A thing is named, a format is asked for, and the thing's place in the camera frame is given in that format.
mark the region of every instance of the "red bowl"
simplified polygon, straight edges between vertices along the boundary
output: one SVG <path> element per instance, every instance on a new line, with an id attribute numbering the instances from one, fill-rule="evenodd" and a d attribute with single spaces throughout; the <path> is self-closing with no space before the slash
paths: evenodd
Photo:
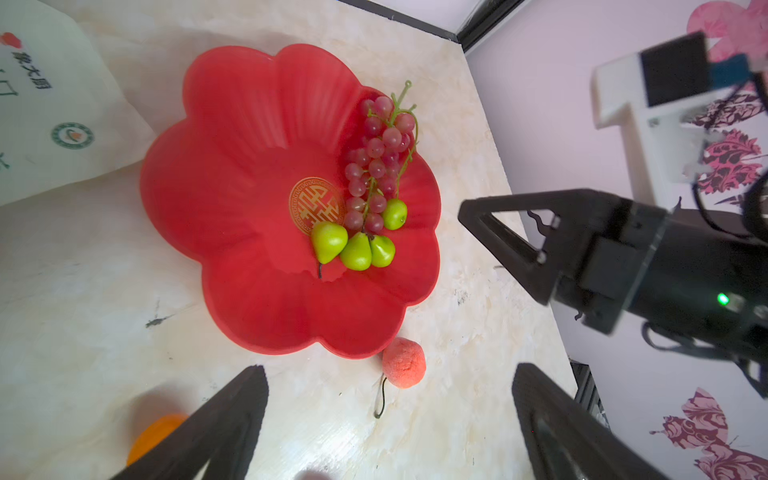
<path id="1" fill-rule="evenodd" d="M 440 194 L 418 154 L 400 184 L 408 221 L 383 231 L 392 264 L 356 272 L 337 258 L 317 278 L 308 233 L 318 220 L 342 222 L 342 157 L 362 134 L 360 101 L 379 95 L 311 45 L 275 57 L 215 48 L 187 71 L 187 118 L 147 152 L 141 197 L 163 238 L 202 263 L 210 314 L 238 345 L 284 354 L 320 342 L 366 358 L 432 292 Z"/>

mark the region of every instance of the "green fruit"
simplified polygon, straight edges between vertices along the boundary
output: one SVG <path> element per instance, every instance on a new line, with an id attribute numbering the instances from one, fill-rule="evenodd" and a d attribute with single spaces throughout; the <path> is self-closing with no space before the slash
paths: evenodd
<path id="1" fill-rule="evenodd" d="M 312 247 L 317 261 L 326 264 L 336 258 L 348 239 L 346 228 L 334 222 L 317 222 L 312 229 Z"/>
<path id="2" fill-rule="evenodd" d="M 376 235 L 371 240 L 371 264 L 389 266 L 395 259 L 395 244 L 383 235 Z"/>
<path id="3" fill-rule="evenodd" d="M 363 232 L 355 233 L 341 251 L 341 263 L 350 270 L 367 270 L 371 266 L 371 244 Z"/>
<path id="4" fill-rule="evenodd" d="M 408 206 L 399 198 L 392 198 L 386 203 L 386 209 L 382 213 L 384 228 L 397 230 L 403 226 L 408 218 Z"/>

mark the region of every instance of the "red fuzzy fruit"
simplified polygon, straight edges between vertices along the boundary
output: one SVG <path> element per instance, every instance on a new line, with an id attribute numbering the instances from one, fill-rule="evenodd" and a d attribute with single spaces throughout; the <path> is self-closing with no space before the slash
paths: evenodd
<path id="1" fill-rule="evenodd" d="M 382 366 L 386 378 L 399 389 L 421 382 L 427 370 L 422 346 L 400 336 L 384 349 Z"/>

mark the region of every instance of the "purple grape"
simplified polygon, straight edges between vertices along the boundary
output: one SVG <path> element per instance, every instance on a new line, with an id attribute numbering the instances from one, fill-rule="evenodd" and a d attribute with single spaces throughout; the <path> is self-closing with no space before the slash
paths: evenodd
<path id="1" fill-rule="evenodd" d="M 373 194 L 368 199 L 368 208 L 375 214 L 380 214 L 386 210 L 386 199 L 383 195 Z"/>
<path id="2" fill-rule="evenodd" d="M 400 161 L 400 154 L 396 151 L 385 151 L 382 155 L 382 161 L 387 167 L 397 165 Z"/>
<path id="3" fill-rule="evenodd" d="M 384 130 L 382 141 L 384 142 L 385 147 L 397 148 L 402 142 L 402 134 L 397 128 L 389 127 Z"/>
<path id="4" fill-rule="evenodd" d="M 383 95 L 377 98 L 373 103 L 375 105 L 374 111 L 381 118 L 389 118 L 389 116 L 392 114 L 392 109 L 395 107 L 395 104 L 392 103 L 392 99 Z"/>
<path id="5" fill-rule="evenodd" d="M 395 128 L 407 134 L 416 126 L 416 120 L 411 114 L 400 114 L 395 118 Z"/>
<path id="6" fill-rule="evenodd" d="M 376 104 L 373 103 L 373 100 L 367 98 L 360 102 L 360 114 L 362 114 L 363 117 L 367 117 L 369 111 L 376 111 Z"/>
<path id="7" fill-rule="evenodd" d="M 387 175 L 379 179 L 379 189 L 384 192 L 385 195 L 390 195 L 395 191 L 396 182 L 395 177 Z"/>
<path id="8" fill-rule="evenodd" d="M 362 127 L 369 137 L 378 137 L 384 130 L 384 122 L 378 117 L 368 117 L 366 118 L 366 121 L 362 123 Z"/>
<path id="9" fill-rule="evenodd" d="M 362 177 L 363 173 L 365 172 L 362 171 L 362 167 L 360 167 L 358 164 L 348 164 L 344 169 L 344 175 L 346 175 L 347 180 L 355 180 L 356 178 L 360 178 Z"/>
<path id="10" fill-rule="evenodd" d="M 361 197 L 366 192 L 366 185 L 359 179 L 349 182 L 349 194 L 353 197 Z"/>
<path id="11" fill-rule="evenodd" d="M 353 153 L 354 161 L 360 167 L 365 167 L 368 162 L 371 161 L 371 157 L 368 156 L 365 148 L 358 148 L 357 150 L 353 150 Z"/>
<path id="12" fill-rule="evenodd" d="M 402 136 L 402 140 L 400 141 L 400 145 L 395 147 L 395 151 L 402 153 L 406 150 L 408 150 L 408 146 L 411 144 L 411 135 L 410 134 L 404 134 Z"/>
<path id="13" fill-rule="evenodd" d="M 346 211 L 362 212 L 366 209 L 366 201 L 360 197 L 350 197 L 346 199 Z"/>
<path id="14" fill-rule="evenodd" d="M 362 213 L 357 210 L 347 212 L 344 216 L 344 227 L 350 230 L 360 230 L 362 228 Z"/>
<path id="15" fill-rule="evenodd" d="M 366 217 L 366 232 L 378 233 L 384 228 L 384 219 L 379 214 L 368 213 Z"/>
<path id="16" fill-rule="evenodd" d="M 382 162 L 379 158 L 371 160 L 371 163 L 368 165 L 368 173 L 371 174 L 371 177 L 373 178 L 383 177 L 384 174 L 386 174 L 386 167 L 384 166 L 384 162 Z"/>
<path id="17" fill-rule="evenodd" d="M 366 153 L 371 158 L 379 158 L 384 154 L 384 143 L 378 138 L 371 138 L 366 145 Z"/>

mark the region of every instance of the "table surface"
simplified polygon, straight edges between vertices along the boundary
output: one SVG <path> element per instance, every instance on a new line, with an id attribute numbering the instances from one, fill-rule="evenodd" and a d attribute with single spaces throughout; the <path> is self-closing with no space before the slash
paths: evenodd
<path id="1" fill-rule="evenodd" d="M 456 220 L 462 200 L 509 193 L 459 45 L 333 0 L 48 3 L 81 25 L 158 133 L 184 117 L 186 67 L 219 45 L 274 54 L 310 43 L 363 84 L 399 91 L 412 80 L 419 151 L 442 194 L 441 270 L 401 330 L 423 346 L 426 376 L 408 390 L 387 385 L 375 420 L 376 357 L 341 359 L 318 344 L 263 356 L 218 330 L 200 265 L 144 213 L 138 164 L 6 205 L 3 478 L 109 478 L 142 428 L 194 411 L 253 364 L 265 366 L 270 400 L 249 478 L 531 477 L 510 392 L 515 367 L 534 362 L 570 394 L 576 385 L 550 309 Z M 522 233 L 517 215 L 505 220 Z"/>

